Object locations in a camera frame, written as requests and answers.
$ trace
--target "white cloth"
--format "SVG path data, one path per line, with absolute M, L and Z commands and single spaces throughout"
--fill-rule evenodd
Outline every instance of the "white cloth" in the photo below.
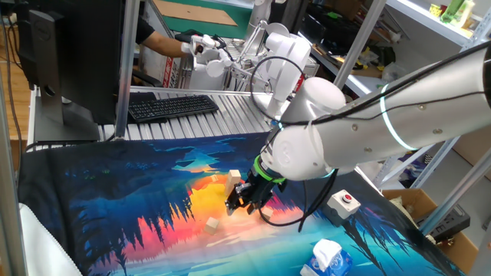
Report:
M 332 259 L 341 252 L 341 246 L 336 241 L 323 238 L 314 246 L 314 255 L 322 272 L 331 265 Z
M 29 276 L 82 276 L 58 241 L 26 205 L 19 203 Z

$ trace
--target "emergency stop button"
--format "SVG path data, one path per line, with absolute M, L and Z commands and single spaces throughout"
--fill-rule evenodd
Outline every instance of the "emergency stop button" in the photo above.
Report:
M 346 202 L 346 203 L 351 203 L 351 200 L 352 199 L 353 198 L 351 197 L 351 195 L 348 195 L 348 194 L 343 195 L 343 201 Z

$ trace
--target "wooden block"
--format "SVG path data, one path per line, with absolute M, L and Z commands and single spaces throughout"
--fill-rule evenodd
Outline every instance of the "wooden block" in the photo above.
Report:
M 265 207 L 262 209 L 262 214 L 269 220 L 273 216 L 273 209 Z
M 228 196 L 233 190 L 235 184 L 240 182 L 240 171 L 237 169 L 229 170 L 229 176 L 227 177 L 227 182 L 225 183 L 225 194 Z
M 206 222 L 205 225 L 205 231 L 208 232 L 210 235 L 214 235 L 216 232 L 216 229 L 218 228 L 219 220 L 216 218 L 209 217 L 208 222 Z

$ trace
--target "tissue box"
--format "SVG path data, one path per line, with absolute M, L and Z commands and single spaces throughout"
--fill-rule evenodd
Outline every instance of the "tissue box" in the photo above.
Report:
M 332 260 L 331 265 L 322 272 L 319 268 L 319 263 L 314 255 L 304 264 L 303 269 L 300 271 L 301 276 L 345 276 L 351 270 L 353 266 L 353 259 L 345 251 L 341 252 Z

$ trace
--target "computer monitor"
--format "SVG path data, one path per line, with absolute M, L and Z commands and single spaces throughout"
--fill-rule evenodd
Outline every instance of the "computer monitor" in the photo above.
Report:
M 94 118 L 116 116 L 124 2 L 21 0 L 14 11 L 23 71 L 41 91 L 35 141 L 99 140 Z

